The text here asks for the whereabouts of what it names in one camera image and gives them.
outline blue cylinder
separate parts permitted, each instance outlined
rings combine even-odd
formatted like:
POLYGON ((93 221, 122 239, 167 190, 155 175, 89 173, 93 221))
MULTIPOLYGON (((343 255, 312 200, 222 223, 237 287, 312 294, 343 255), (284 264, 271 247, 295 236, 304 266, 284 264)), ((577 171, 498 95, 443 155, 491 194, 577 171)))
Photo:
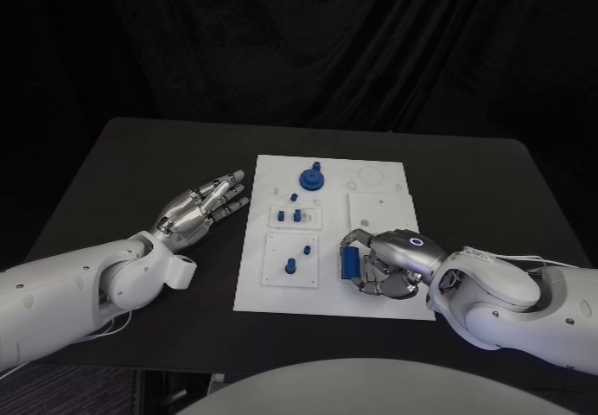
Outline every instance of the blue cylinder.
POLYGON ((354 246, 343 248, 341 265, 341 279, 361 278, 361 270, 358 267, 358 248, 356 248, 354 246))
POLYGON ((289 258, 289 260, 286 261, 286 266, 284 267, 284 271, 288 274, 294 274, 296 270, 296 266, 295 266, 295 259, 289 258))
POLYGON ((309 170, 298 176, 298 184, 305 190, 318 190, 324 186, 324 175, 320 172, 320 162, 314 162, 309 170))

